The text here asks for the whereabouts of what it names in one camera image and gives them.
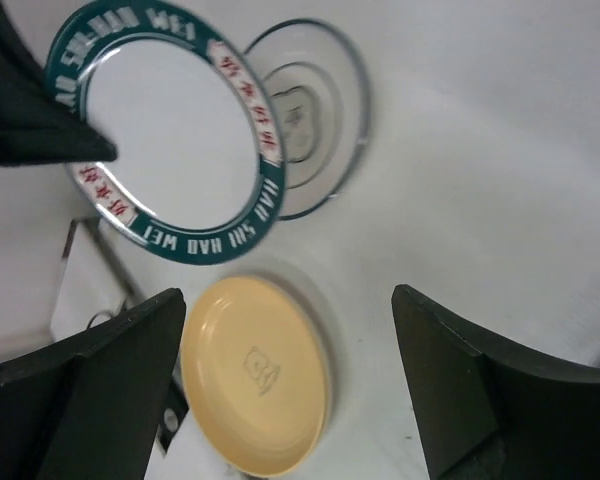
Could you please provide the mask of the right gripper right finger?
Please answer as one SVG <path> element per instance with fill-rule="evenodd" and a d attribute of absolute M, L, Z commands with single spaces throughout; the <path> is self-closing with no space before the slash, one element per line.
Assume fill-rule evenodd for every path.
<path fill-rule="evenodd" d="M 432 479 L 600 479 L 600 368 L 533 350 L 408 285 L 392 295 Z"/>

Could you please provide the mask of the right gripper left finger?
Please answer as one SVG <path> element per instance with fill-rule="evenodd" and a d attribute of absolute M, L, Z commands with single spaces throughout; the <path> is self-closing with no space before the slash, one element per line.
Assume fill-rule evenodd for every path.
<path fill-rule="evenodd" d="M 141 479 L 186 304 L 169 288 L 0 363 L 0 479 Z"/>

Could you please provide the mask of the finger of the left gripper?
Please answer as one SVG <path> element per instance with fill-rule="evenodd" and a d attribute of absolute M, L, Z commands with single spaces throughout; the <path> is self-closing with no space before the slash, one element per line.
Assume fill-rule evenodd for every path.
<path fill-rule="evenodd" d="M 113 143 L 45 92 L 43 70 L 0 2 L 0 167 L 116 158 Z"/>

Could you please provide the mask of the tan rimmed patterned plate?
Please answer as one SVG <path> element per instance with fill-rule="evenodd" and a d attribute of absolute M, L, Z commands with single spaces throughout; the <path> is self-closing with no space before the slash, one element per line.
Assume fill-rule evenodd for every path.
<path fill-rule="evenodd" d="M 314 320 L 262 277 L 225 277 L 201 294 L 185 322 L 180 369 L 202 433 L 246 474 L 293 471 L 329 423 L 331 368 Z"/>

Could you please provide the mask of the green rimmed lettered plate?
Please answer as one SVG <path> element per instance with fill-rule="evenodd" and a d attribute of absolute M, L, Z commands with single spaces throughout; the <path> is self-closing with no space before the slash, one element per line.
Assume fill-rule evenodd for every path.
<path fill-rule="evenodd" d="M 45 86 L 110 140 L 112 162 L 69 175 L 151 254 L 217 265 L 252 250 L 284 203 L 285 147 L 263 82 L 237 48 L 166 1 L 92 1 L 47 57 Z"/>

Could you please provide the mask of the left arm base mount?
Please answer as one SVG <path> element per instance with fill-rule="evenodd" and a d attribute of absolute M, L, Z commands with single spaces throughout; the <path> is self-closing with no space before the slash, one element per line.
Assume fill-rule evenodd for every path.
<path fill-rule="evenodd" d="M 188 403 L 181 387 L 175 381 L 171 381 L 157 431 L 157 443 L 164 454 L 167 453 L 179 431 L 188 410 Z"/>

